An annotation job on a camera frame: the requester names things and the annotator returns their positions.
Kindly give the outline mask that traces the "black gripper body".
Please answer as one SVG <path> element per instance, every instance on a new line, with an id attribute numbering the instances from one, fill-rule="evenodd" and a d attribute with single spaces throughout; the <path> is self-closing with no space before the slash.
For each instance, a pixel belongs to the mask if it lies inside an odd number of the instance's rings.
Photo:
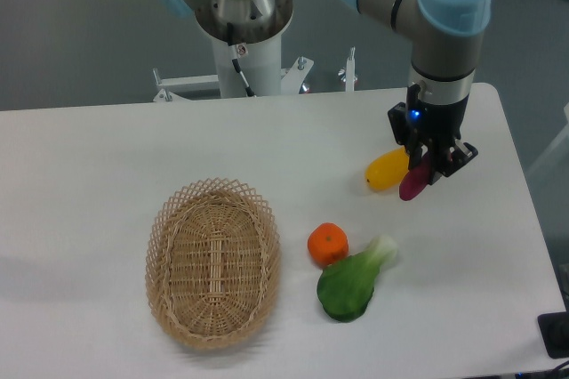
<path id="1" fill-rule="evenodd" d="M 410 131 L 417 128 L 424 134 L 425 146 L 450 146 L 461 137 L 461 124 L 469 97 L 439 105 L 429 101 L 424 84 L 407 87 L 404 102 L 388 111 L 389 123 L 398 145 L 405 147 Z"/>

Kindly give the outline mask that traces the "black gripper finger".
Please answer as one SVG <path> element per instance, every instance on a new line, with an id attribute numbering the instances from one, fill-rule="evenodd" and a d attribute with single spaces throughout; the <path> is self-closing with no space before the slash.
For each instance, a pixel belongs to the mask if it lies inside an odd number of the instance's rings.
<path id="1" fill-rule="evenodd" d="M 478 156 L 476 147 L 460 139 L 454 139 L 450 146 L 428 146 L 429 185 L 434 185 L 441 177 L 448 178 L 461 170 Z"/>
<path id="2" fill-rule="evenodd" d="M 423 147 L 425 146 L 424 134 L 417 128 L 413 128 L 405 142 L 405 152 L 408 156 L 408 169 L 413 170 L 417 167 L 423 157 Z"/>

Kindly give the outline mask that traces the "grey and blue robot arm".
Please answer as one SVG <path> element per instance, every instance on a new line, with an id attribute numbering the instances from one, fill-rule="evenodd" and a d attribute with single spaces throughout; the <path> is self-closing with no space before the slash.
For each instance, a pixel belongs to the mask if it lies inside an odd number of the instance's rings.
<path id="1" fill-rule="evenodd" d="M 280 37 L 293 0 L 163 1 L 179 15 L 194 15 L 210 37 L 223 96 L 284 92 Z M 388 113 L 409 170 L 429 183 L 460 170 L 477 155 L 461 138 L 461 124 L 492 0 L 341 1 L 412 42 L 406 98 Z"/>

